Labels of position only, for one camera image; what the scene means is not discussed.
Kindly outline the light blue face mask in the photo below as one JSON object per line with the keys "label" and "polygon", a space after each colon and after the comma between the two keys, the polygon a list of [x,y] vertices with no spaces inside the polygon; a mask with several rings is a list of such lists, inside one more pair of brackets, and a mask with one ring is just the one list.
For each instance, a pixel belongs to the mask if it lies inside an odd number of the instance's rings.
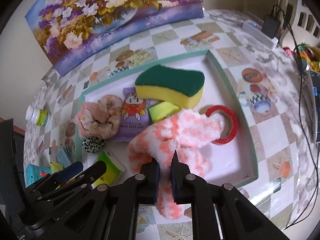
{"label": "light blue face mask", "polygon": [[60,146],[57,150],[57,162],[64,168],[69,167],[75,162],[75,155],[70,146]]}

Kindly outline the black white leopard scrunchie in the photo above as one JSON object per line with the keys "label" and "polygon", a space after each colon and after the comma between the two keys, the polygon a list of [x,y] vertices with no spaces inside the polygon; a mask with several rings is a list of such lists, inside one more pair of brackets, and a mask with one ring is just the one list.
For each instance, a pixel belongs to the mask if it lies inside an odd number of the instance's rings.
{"label": "black white leopard scrunchie", "polygon": [[85,137],[81,141],[82,148],[87,153],[97,153],[99,150],[101,150],[105,144],[106,140],[99,137]]}

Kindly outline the green tissue pack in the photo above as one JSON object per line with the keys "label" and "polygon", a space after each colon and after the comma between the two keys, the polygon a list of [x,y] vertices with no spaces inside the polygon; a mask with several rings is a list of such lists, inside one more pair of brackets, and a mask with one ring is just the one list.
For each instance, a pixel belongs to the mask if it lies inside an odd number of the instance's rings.
{"label": "green tissue pack", "polygon": [[97,161],[99,160],[106,164],[106,172],[93,183],[93,186],[97,187],[100,184],[112,186],[116,184],[126,171],[123,164],[111,152],[101,152],[97,158]]}

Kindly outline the pink fabric scrunchie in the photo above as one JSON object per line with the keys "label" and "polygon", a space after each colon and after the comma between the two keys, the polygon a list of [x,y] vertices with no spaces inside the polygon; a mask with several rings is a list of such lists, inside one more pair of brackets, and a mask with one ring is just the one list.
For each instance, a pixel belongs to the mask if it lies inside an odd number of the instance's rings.
{"label": "pink fabric scrunchie", "polygon": [[115,95],[105,95],[97,102],[84,102],[75,117],[80,137],[114,137],[120,128],[122,106],[121,98]]}

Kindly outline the purple cartoon snack packet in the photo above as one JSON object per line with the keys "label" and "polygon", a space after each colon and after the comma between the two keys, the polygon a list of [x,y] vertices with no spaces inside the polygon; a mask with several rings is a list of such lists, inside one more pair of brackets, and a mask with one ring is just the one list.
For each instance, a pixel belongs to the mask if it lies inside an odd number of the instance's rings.
{"label": "purple cartoon snack packet", "polygon": [[125,99],[121,111],[120,128],[113,137],[113,141],[130,142],[151,124],[150,100],[140,99],[135,87],[124,88],[123,93]]}

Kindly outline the red tape roll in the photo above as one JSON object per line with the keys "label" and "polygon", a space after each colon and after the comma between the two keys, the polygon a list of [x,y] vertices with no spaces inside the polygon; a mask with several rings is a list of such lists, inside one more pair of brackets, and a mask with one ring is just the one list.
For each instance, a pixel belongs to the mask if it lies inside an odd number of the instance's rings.
{"label": "red tape roll", "polygon": [[231,142],[238,131],[238,120],[235,114],[226,106],[215,105],[206,110],[207,117],[216,118],[222,126],[219,139],[212,141],[216,145],[225,145]]}

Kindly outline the pink white fuzzy cloth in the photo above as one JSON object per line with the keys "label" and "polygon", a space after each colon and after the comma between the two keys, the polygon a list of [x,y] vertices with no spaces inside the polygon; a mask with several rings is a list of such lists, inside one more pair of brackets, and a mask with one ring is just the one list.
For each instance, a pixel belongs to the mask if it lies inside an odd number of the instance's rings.
{"label": "pink white fuzzy cloth", "polygon": [[148,126],[135,136],[127,146],[128,159],[133,172],[155,159],[160,168],[156,209],[166,219],[179,219],[184,209],[174,202],[170,180],[171,162],[177,154],[181,163],[187,164],[191,173],[204,177],[210,162],[200,149],[219,139],[222,126],[219,121],[204,114],[184,109]]}

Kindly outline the green yellow sponge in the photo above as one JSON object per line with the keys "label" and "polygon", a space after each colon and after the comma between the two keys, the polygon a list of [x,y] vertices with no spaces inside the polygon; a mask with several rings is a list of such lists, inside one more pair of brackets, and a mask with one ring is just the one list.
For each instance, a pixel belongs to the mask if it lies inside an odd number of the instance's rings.
{"label": "green yellow sponge", "polygon": [[158,64],[136,78],[135,88],[140,99],[160,100],[190,109],[197,106],[201,100],[204,81],[201,71]]}

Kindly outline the teal plush toy cube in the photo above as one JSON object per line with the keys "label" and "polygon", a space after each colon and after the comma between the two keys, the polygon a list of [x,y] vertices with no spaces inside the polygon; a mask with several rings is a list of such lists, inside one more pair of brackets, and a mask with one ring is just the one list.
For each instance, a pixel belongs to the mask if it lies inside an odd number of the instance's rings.
{"label": "teal plush toy cube", "polygon": [[26,187],[40,180],[47,174],[51,174],[51,169],[49,167],[36,166],[33,164],[29,164],[25,169],[24,177],[25,177],[25,185]]}

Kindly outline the white tray teal rim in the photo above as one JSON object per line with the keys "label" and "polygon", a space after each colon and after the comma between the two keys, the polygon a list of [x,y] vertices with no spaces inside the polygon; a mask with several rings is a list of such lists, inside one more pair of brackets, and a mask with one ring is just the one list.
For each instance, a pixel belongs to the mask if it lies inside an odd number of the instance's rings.
{"label": "white tray teal rim", "polygon": [[76,151],[98,136],[127,174],[155,160],[170,185],[174,155],[214,185],[246,185],[258,177],[244,113],[225,72],[209,51],[196,51],[127,70],[81,94]]}

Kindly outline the patterned tablecloth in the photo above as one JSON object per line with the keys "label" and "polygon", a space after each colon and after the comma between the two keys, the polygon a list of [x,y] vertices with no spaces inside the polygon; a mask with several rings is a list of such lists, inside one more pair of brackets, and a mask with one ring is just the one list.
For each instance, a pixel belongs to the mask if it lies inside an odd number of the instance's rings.
{"label": "patterned tablecloth", "polygon": [[295,58],[245,32],[248,22],[211,10],[125,38],[64,76],[49,71],[32,102],[48,122],[27,123],[25,181],[50,163],[103,160],[95,184],[120,184],[151,159],[138,147],[168,135],[192,173],[233,184],[278,228],[293,228],[318,201],[307,93]]}

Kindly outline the floral canvas painting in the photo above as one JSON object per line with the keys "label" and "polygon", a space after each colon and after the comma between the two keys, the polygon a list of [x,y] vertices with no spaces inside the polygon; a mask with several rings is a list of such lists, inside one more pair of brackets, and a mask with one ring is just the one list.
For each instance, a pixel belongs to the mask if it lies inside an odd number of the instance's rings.
{"label": "floral canvas painting", "polygon": [[25,19],[60,75],[159,25],[203,16],[201,0],[37,0]]}

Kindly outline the white power strip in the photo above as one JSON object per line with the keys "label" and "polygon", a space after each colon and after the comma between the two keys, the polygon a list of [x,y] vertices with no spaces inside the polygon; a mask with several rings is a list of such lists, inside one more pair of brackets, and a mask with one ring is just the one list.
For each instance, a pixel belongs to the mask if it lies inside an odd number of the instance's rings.
{"label": "white power strip", "polygon": [[244,21],[242,23],[242,30],[256,38],[259,42],[261,42],[271,50],[274,50],[278,44],[278,39],[276,37],[268,37],[261,31],[262,27],[252,20]]}

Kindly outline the black power adapter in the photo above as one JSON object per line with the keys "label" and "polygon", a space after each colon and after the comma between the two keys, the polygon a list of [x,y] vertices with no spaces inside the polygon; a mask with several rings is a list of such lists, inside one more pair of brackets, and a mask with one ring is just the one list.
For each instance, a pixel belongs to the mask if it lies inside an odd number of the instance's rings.
{"label": "black power adapter", "polygon": [[264,19],[263,26],[261,28],[261,32],[264,33],[269,38],[273,39],[279,28],[281,21],[271,15],[266,15]]}

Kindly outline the white shelf unit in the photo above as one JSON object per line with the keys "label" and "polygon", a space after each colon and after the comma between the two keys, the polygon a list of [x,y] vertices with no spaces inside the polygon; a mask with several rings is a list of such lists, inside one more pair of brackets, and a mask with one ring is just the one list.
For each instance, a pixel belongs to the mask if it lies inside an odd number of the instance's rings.
{"label": "white shelf unit", "polygon": [[281,0],[281,8],[292,6],[290,24],[297,44],[319,46],[319,23],[302,0]]}

